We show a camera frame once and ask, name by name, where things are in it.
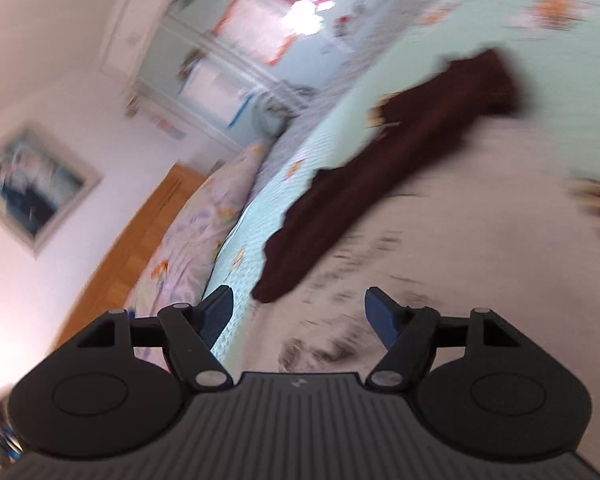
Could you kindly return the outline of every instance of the light blue bedspread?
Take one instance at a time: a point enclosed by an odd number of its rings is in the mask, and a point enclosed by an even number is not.
[[[600,178],[600,0],[443,0],[363,75],[242,215],[207,293],[234,290],[234,318],[214,347],[221,360],[264,265],[262,248],[320,167],[339,166],[373,134],[365,112],[386,93],[423,81],[441,57],[483,45],[510,51],[536,119],[576,173]]]

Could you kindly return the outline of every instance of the painting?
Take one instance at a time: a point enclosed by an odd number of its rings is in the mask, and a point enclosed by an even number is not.
[[[0,222],[34,254],[100,181],[37,124],[0,142]]]

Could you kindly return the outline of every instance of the floral pattern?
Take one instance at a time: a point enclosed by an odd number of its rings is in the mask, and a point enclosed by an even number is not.
[[[244,249],[245,246],[242,246],[242,248],[234,256],[234,261],[231,264],[231,270],[235,270],[242,265],[242,262],[244,261]]]
[[[522,28],[528,36],[544,37],[547,30],[568,30],[588,20],[596,7],[594,0],[536,0],[509,25]]]
[[[244,207],[265,150],[254,145],[223,166],[192,195],[167,230],[125,307],[137,317],[155,316],[173,303],[197,304],[220,247]],[[164,365],[161,352],[138,357]]]
[[[285,180],[289,180],[291,177],[293,177],[298,170],[300,169],[300,167],[302,166],[302,163],[304,162],[304,158],[301,158],[300,160],[296,160],[291,167],[289,167],[288,170],[286,170],[285,173]]]
[[[451,12],[460,5],[457,0],[442,0],[435,7],[426,12],[416,21],[419,27],[432,27],[444,20]]]

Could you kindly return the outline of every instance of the ceiling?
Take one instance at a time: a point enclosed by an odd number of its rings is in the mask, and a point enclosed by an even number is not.
[[[94,63],[115,0],[0,0],[0,110]]]

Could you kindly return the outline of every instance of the metal pivot bolt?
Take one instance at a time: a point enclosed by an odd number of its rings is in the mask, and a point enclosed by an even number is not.
[[[196,382],[206,388],[217,388],[222,386],[226,380],[226,374],[218,370],[205,370],[196,375]]]
[[[402,383],[402,376],[393,370],[380,370],[371,375],[371,382],[381,388],[391,388]]]

